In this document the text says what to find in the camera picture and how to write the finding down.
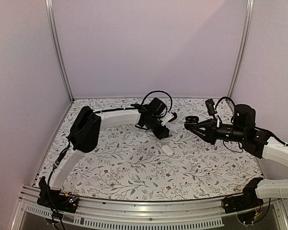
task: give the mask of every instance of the floral pattern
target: floral pattern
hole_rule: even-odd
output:
[[[36,177],[48,177],[52,164],[67,145],[66,136],[83,106],[95,111],[129,107],[141,99],[76,100],[66,116],[43,166]],[[208,119],[204,99],[173,99],[178,119],[167,125],[170,137],[159,140],[151,131],[123,125],[101,130],[97,148],[86,154],[66,178],[63,191],[86,197],[118,200],[186,200],[240,193],[262,173],[256,159],[246,153],[232,152],[221,141],[212,146],[184,128],[184,118]],[[230,122],[232,111],[226,102],[218,107],[222,121]],[[168,145],[174,155],[165,155]],[[240,151],[236,143],[229,149]]]

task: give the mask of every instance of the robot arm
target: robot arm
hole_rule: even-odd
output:
[[[245,104],[234,108],[232,124],[222,124],[215,116],[214,102],[206,101],[213,119],[199,122],[195,116],[186,117],[185,128],[204,141],[214,145],[216,140],[235,141],[242,149],[257,158],[279,162],[288,167],[288,144],[280,141],[272,132],[255,126],[255,110]],[[244,210],[263,204],[263,198],[288,198],[288,180],[253,178],[240,197],[227,197],[226,212]]]
[[[38,204],[68,212],[76,211],[76,198],[71,194],[66,194],[68,196],[66,198],[60,195],[60,191],[76,163],[96,148],[100,130],[112,126],[137,124],[150,129],[158,139],[169,136],[169,129],[165,124],[175,120],[177,115],[176,113],[161,115],[166,108],[161,100],[154,98],[149,104],[131,106],[131,108],[97,112],[89,106],[81,109],[67,136],[69,144],[54,162],[48,183],[45,177],[42,177],[39,182],[41,193]]]

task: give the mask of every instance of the white wall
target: white wall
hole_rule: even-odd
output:
[[[247,1],[59,0],[54,12],[76,98],[227,93]]]
[[[233,99],[256,110],[257,126],[288,142],[288,0],[255,1]],[[269,179],[288,178],[288,168],[278,163],[260,165]]]
[[[0,0],[0,230],[68,103],[44,1]]]

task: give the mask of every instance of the white disc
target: white disc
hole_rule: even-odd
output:
[[[174,151],[168,145],[162,146],[161,150],[164,152],[165,155],[169,157],[174,154]]]

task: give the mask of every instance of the metal corner bracket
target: metal corner bracket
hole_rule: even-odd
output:
[[[54,50],[57,56],[59,69],[60,69],[62,80],[64,83],[64,88],[66,90],[69,100],[72,102],[74,98],[73,98],[72,89],[71,89],[71,86],[70,86],[70,83],[66,74],[66,68],[64,65],[63,56],[62,56],[62,52],[61,52],[61,48],[59,44],[58,32],[57,32],[57,28],[55,24],[55,18],[54,18],[53,6],[52,6],[52,0],[45,0],[45,3],[46,3],[46,10],[47,10],[47,16],[48,16],[52,42],[53,42]]]
[[[232,76],[232,79],[230,82],[230,86],[228,89],[228,93],[227,93],[227,97],[230,97],[230,98],[232,98],[233,93],[235,91],[235,87],[237,84],[239,72],[241,69],[242,61],[243,61],[243,56],[245,53],[246,44],[247,44],[247,40],[248,40],[248,36],[249,36],[249,32],[250,32],[250,27],[251,27],[253,6],[254,6],[254,0],[247,0],[245,21],[244,21],[244,27],[243,27],[243,33],[242,33],[239,53],[238,53],[236,65],[234,68],[234,73],[233,73],[233,76]]]

